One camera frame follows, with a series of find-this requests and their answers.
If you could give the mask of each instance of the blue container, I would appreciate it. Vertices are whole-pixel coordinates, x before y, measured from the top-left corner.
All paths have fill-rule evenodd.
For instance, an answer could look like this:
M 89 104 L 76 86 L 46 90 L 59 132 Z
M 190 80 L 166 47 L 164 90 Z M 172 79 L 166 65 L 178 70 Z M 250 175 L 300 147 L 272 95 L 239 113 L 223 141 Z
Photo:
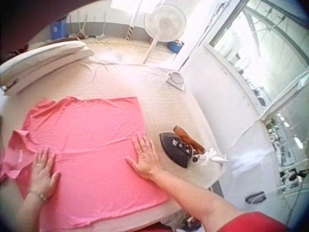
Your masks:
M 50 35 L 52 40 L 60 39 L 67 36 L 67 22 L 60 20 L 50 25 Z
M 172 41 L 172 42 L 169 42 L 168 43 L 168 48 L 170 49 L 170 51 L 172 53 L 176 53 L 178 54 L 180 52 L 180 49 L 183 47 L 183 43 L 182 44 L 179 44 L 179 43 L 176 43 L 175 41 Z

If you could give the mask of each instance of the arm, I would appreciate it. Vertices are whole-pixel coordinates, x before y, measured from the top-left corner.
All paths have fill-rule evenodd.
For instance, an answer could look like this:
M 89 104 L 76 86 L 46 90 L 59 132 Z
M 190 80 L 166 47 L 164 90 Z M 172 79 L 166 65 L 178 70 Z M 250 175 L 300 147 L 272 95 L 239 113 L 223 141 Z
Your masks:
M 130 166 L 143 178 L 152 180 L 184 210 L 199 219 L 206 231 L 218 231 L 243 214 L 218 195 L 183 181 L 163 170 L 155 147 L 146 136 L 133 138 L 138 161 L 127 158 Z
M 54 161 L 55 154 L 48 155 L 47 148 L 35 155 L 32 165 L 31 187 L 16 216 L 17 231 L 38 230 L 38 219 L 43 203 L 53 194 L 60 177 L 59 172 L 50 175 Z

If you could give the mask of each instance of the red sleeve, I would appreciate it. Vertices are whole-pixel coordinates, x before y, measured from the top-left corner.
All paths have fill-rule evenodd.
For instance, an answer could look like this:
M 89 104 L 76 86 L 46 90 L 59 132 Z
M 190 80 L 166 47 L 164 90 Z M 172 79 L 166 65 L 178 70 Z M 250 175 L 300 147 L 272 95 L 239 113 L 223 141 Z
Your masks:
M 246 213 L 225 224 L 218 232 L 284 232 L 280 222 L 260 212 Z

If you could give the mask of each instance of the hand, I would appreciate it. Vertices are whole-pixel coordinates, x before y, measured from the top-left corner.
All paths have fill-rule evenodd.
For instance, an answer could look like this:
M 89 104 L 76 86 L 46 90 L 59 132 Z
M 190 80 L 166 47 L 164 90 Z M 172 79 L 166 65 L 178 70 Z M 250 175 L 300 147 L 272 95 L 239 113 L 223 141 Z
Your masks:
M 44 148 L 41 152 L 35 154 L 32 165 L 31 190 L 43 194 L 49 198 L 56 187 L 60 172 L 55 172 L 51 176 L 51 169 L 55 161 L 55 153 L 49 154 L 49 149 Z
M 137 162 L 132 158 L 127 157 L 126 160 L 130 166 L 145 179 L 153 179 L 158 173 L 163 170 L 159 157 L 155 151 L 152 140 L 149 140 L 146 135 L 132 138 L 133 145 L 138 157 Z

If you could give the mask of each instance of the forearm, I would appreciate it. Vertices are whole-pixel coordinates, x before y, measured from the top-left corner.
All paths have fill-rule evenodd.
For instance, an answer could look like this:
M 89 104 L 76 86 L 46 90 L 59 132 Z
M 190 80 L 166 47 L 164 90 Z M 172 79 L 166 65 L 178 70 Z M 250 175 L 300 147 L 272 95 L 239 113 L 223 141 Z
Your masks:
M 37 229 L 42 204 L 43 201 L 36 195 L 27 195 L 16 216 L 18 232 L 33 232 Z
M 152 180 L 184 210 L 202 221 L 206 231 L 217 231 L 242 214 L 220 196 L 185 182 L 166 171 L 158 173 Z

